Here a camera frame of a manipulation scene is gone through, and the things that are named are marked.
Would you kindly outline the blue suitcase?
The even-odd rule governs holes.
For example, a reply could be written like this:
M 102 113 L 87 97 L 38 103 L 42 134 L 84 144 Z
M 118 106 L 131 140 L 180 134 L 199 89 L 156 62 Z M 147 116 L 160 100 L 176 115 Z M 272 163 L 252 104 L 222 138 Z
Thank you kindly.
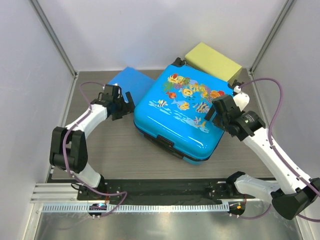
M 147 139 L 191 164 L 207 161 L 224 131 L 205 116 L 212 101 L 232 95 L 226 81 L 186 65 L 168 65 L 134 109 L 133 122 Z

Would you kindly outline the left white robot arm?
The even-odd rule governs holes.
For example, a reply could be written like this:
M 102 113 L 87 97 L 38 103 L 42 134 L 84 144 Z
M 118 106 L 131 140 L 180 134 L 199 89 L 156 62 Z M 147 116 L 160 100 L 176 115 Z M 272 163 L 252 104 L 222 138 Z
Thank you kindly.
M 87 110 L 75 121 L 53 129 L 49 153 L 50 164 L 76 179 L 95 200 L 118 196 L 119 193 L 107 193 L 104 177 L 88 163 L 87 137 L 109 117 L 115 121 L 135 109 L 129 91 L 123 94 L 122 88 L 116 84 L 102 85 L 102 89 L 96 99 L 87 101 Z

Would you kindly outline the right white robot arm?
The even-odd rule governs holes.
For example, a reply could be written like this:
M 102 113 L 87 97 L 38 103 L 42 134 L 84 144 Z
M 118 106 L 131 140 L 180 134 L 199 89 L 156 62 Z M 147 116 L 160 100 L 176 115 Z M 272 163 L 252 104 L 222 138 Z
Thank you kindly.
M 249 147 L 276 182 L 237 171 L 226 179 L 226 194 L 231 198 L 241 194 L 253 196 L 270 203 L 282 217 L 292 220 L 317 199 L 320 179 L 311 178 L 291 160 L 268 135 L 269 129 L 255 112 L 244 111 L 249 100 L 243 92 L 217 97 L 212 101 L 205 119 Z

